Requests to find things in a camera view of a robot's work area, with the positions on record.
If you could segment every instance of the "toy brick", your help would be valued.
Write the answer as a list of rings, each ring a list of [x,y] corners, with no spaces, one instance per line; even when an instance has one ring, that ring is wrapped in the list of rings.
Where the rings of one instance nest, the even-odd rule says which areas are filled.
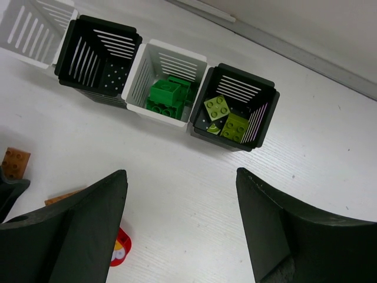
[[[191,105],[194,103],[196,93],[191,89],[191,82],[173,76],[169,76],[167,80],[181,85],[181,97],[184,98],[185,105]]]
[[[230,113],[224,96],[217,96],[204,102],[211,121],[223,118]]]
[[[156,103],[151,101],[149,98],[147,100],[147,109],[158,114],[165,115],[177,120],[181,120],[183,113],[183,102],[178,101],[173,106],[167,106],[162,103]]]
[[[45,205],[46,205],[46,206],[51,205],[51,204],[53,204],[53,203],[55,203],[55,202],[58,202],[59,200],[65,199],[65,198],[67,198],[67,197],[69,197],[69,196],[72,196],[72,195],[74,195],[75,193],[78,193],[78,192],[80,192],[80,191],[81,191],[81,190],[77,190],[77,191],[72,192],[72,193],[66,193],[65,195],[57,196],[57,197],[55,197],[55,198],[45,200]]]
[[[218,128],[215,124],[212,124],[208,129],[207,132],[211,134],[218,134],[221,131],[220,128]]]
[[[226,137],[227,139],[240,143],[248,127],[248,120],[230,113],[220,135],[222,137]]]
[[[1,167],[8,179],[21,180],[28,165],[30,153],[22,150],[7,148]]]
[[[178,101],[183,101],[186,95],[181,92],[181,85],[170,81],[159,80],[152,85],[149,99],[156,103],[173,106]]]

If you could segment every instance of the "white table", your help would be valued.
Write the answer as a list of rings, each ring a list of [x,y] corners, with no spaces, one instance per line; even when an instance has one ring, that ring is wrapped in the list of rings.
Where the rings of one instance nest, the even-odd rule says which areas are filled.
[[[96,104],[0,53],[0,153],[8,146],[32,153],[25,174],[31,186],[8,218],[126,169],[122,227],[133,248],[110,268],[108,283],[253,282],[238,167],[319,208],[377,221],[376,102],[163,0],[101,2],[77,7],[136,27],[144,41],[156,38],[211,65],[274,81],[281,97],[264,145],[228,152]]]

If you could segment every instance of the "lime green lego brick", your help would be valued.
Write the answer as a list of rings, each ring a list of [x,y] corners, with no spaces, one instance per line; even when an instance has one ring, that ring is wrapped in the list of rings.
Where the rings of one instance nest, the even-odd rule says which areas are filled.
[[[230,113],[224,96],[217,96],[204,102],[211,121],[223,118]]]
[[[230,113],[220,136],[240,143],[248,127],[249,121]]]
[[[215,124],[212,124],[208,129],[207,132],[211,134],[218,134],[221,131]]]

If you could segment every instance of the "white wall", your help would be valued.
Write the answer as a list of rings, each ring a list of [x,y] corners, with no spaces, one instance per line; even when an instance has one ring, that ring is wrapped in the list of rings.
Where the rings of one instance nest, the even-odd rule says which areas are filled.
[[[377,82],[376,0],[201,0]]]

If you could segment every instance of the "red lego piece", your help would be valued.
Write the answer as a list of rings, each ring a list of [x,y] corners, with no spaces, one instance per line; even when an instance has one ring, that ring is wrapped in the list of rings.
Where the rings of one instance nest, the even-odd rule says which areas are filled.
[[[119,228],[110,266],[118,266],[124,262],[126,256],[131,250],[131,247],[131,238],[121,228]]]

